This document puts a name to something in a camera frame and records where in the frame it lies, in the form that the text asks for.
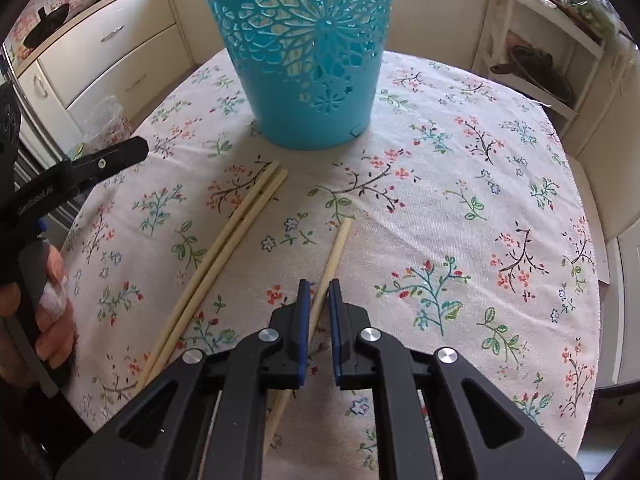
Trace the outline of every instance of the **cabinet drawer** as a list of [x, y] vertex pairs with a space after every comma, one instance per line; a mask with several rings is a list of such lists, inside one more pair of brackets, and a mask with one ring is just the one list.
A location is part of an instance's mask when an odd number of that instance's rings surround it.
[[53, 92], [47, 78], [42, 73], [38, 61], [18, 78], [31, 106], [42, 123], [56, 140], [63, 152], [67, 153], [81, 140], [80, 129], [74, 123]]
[[40, 63], [68, 107], [117, 60], [174, 22], [168, 0], [116, 0], [57, 40]]
[[81, 124], [98, 102], [108, 95], [115, 95], [127, 119], [131, 119], [190, 66], [178, 27], [173, 25], [108, 69], [68, 110]]

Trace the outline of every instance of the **kitchen cabinet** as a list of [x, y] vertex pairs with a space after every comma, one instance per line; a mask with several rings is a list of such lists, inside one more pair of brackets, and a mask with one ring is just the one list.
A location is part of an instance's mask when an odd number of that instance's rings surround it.
[[194, 62], [203, 64], [225, 45], [207, 0], [172, 0]]
[[618, 237], [625, 282], [624, 337], [619, 383], [640, 380], [640, 220]]
[[598, 205], [605, 240], [620, 236], [640, 218], [640, 53], [632, 63], [608, 111], [578, 155]]
[[38, 60], [67, 107], [117, 60], [174, 23], [169, 0], [116, 0], [62, 35]]
[[[36, 110], [40, 120], [46, 125], [49, 133], [56, 139], [63, 152], [68, 152], [81, 140], [80, 128], [66, 112], [65, 107], [58, 100], [56, 93], [49, 84], [38, 61], [32, 63], [18, 78], [20, 86], [27, 95], [27, 99]], [[25, 143], [38, 146], [39, 142], [31, 129], [23, 121]], [[50, 156], [46, 156], [41, 163], [48, 167], [52, 164]]]
[[578, 110], [574, 122], [562, 136], [564, 150], [579, 156], [587, 145], [620, 92], [625, 77], [629, 74], [629, 62], [635, 49], [634, 44], [619, 34], [607, 43], [593, 83]]
[[184, 74], [191, 62], [177, 25], [146, 41], [102, 74], [69, 107], [84, 121], [105, 96], [114, 95], [131, 120], [159, 91]]

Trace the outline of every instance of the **chopstick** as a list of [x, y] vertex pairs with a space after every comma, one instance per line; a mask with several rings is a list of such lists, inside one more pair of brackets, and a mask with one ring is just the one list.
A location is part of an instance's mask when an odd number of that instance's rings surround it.
[[[340, 256], [344, 250], [344, 245], [347, 241], [347, 237], [349, 236], [349, 230], [351, 229], [352, 223], [353, 219], [345, 218], [340, 225], [338, 235], [334, 240], [334, 246], [331, 248], [331, 252], [329, 253], [329, 259], [324, 266], [322, 278], [320, 279], [318, 291], [316, 292], [313, 305], [311, 306], [311, 313], [309, 315], [309, 343], [311, 343], [314, 332], [316, 331], [316, 325], [318, 325], [318, 320], [322, 314], [322, 307], [324, 306], [324, 297], [329, 289], [329, 282], [335, 277], [335, 271], [338, 268]], [[291, 390], [280, 390], [276, 394], [276, 398], [271, 409], [271, 415], [267, 419], [266, 428], [264, 430], [264, 445], [262, 448], [263, 455], [265, 455], [269, 450], [273, 437], [280, 425], [280, 420], [282, 419], [284, 410], [291, 398], [291, 394]]]
[[287, 177], [288, 173], [289, 172], [287, 170], [280, 170], [278, 172], [278, 174], [264, 190], [264, 193], [258, 198], [252, 208], [249, 209], [246, 216], [238, 225], [238, 228], [233, 232], [231, 238], [229, 238], [228, 242], [220, 251], [220, 254], [215, 259], [210, 269], [207, 271], [204, 279], [202, 280], [196, 291], [193, 293], [193, 296], [185, 307], [182, 315], [180, 316], [180, 319], [175, 324], [171, 334], [164, 344], [164, 347], [162, 348], [162, 351], [158, 354], [156, 363], [151, 369], [151, 373], [149, 375], [149, 382], [153, 381], [162, 372], [162, 370], [164, 370], [164, 367], [169, 362], [169, 357], [171, 357], [171, 354], [174, 352], [176, 343], [180, 339], [182, 333], [187, 329], [189, 323], [191, 322], [191, 318], [200, 306], [200, 303], [202, 303], [202, 301], [206, 297], [213, 283], [216, 281], [216, 278], [225, 266], [226, 261], [230, 258], [233, 251], [236, 249], [246, 232], [249, 230], [249, 227], [251, 227], [251, 225], [254, 223], [255, 219], [267, 205], [271, 197], [284, 182], [284, 179]]
[[222, 231], [220, 231], [220, 234], [216, 237], [216, 240], [213, 242], [213, 244], [209, 248], [209, 251], [207, 251], [207, 254], [205, 254], [202, 260], [202, 263], [200, 264], [198, 269], [193, 273], [193, 276], [189, 280], [187, 287], [184, 289], [184, 291], [180, 295], [180, 299], [178, 300], [178, 303], [175, 305], [173, 311], [171, 312], [169, 319], [167, 319], [166, 323], [164, 324], [164, 328], [162, 329], [162, 332], [158, 336], [158, 339], [156, 340], [156, 344], [152, 349], [151, 354], [149, 355], [148, 361], [145, 364], [145, 367], [142, 371], [142, 375], [140, 375], [140, 378], [138, 379], [135, 393], [138, 393], [149, 382], [151, 382], [152, 380], [150, 379], [151, 373], [154, 370], [158, 356], [162, 353], [162, 349], [166, 345], [170, 335], [174, 330], [174, 327], [180, 320], [180, 317], [182, 316], [185, 308], [188, 306], [194, 293], [200, 286], [200, 283], [203, 281], [203, 279], [205, 279], [216, 257], [218, 256], [220, 251], [223, 249], [227, 239], [231, 236], [236, 226], [240, 223], [242, 217], [245, 215], [247, 210], [251, 207], [256, 197], [260, 194], [263, 188], [267, 185], [268, 181], [276, 172], [279, 166], [280, 166], [280, 163], [277, 160], [274, 160], [270, 165], [267, 166], [267, 168], [265, 168], [260, 178], [256, 181], [255, 185], [249, 190], [249, 192], [244, 197], [244, 199], [242, 200], [238, 208], [231, 215], [231, 218], [222, 228]]

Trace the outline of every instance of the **round table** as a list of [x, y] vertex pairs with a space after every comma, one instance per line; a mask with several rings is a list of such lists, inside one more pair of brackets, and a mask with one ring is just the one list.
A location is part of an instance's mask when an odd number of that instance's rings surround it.
[[[457, 68], [385, 53], [369, 129], [323, 152], [270, 144], [226, 51], [140, 126], [147, 160], [98, 185], [63, 251], [76, 307], [66, 396], [92, 430], [130, 399], [206, 249], [272, 160], [289, 177], [178, 343], [229, 349], [317, 283], [355, 222], [345, 301], [408, 348], [453, 346], [568, 453], [598, 361], [593, 248], [564, 151], [541, 107]], [[334, 386], [326, 316], [266, 479], [377, 478], [370, 391]]]

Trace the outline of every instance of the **white cabinet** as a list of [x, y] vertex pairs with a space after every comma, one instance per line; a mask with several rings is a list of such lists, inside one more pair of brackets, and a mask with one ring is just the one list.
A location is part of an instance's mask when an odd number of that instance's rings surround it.
[[640, 380], [640, 220], [618, 237], [624, 277], [625, 314], [619, 383]]
[[65, 107], [125, 54], [175, 23], [169, 0], [115, 0], [38, 58]]
[[146, 41], [102, 74], [69, 107], [82, 123], [105, 96], [115, 95], [132, 119], [144, 105], [190, 68], [177, 25]]
[[[42, 73], [38, 61], [32, 63], [18, 78], [18, 81], [24, 93], [27, 95], [31, 106], [33, 106], [38, 117], [47, 127], [47, 130], [49, 130], [49, 133], [56, 139], [56, 142], [63, 152], [68, 152], [68, 150], [80, 142], [80, 129], [56, 97], [53, 88]], [[28, 132], [25, 133], [23, 137], [30, 138], [26, 143], [37, 143], [30, 128], [26, 124], [24, 127], [28, 129]]]
[[203, 64], [224, 48], [207, 0], [173, 0], [194, 61]]
[[576, 157], [591, 184], [605, 240], [640, 217], [640, 53], [635, 49], [632, 59], [636, 65], [627, 65], [609, 110]]

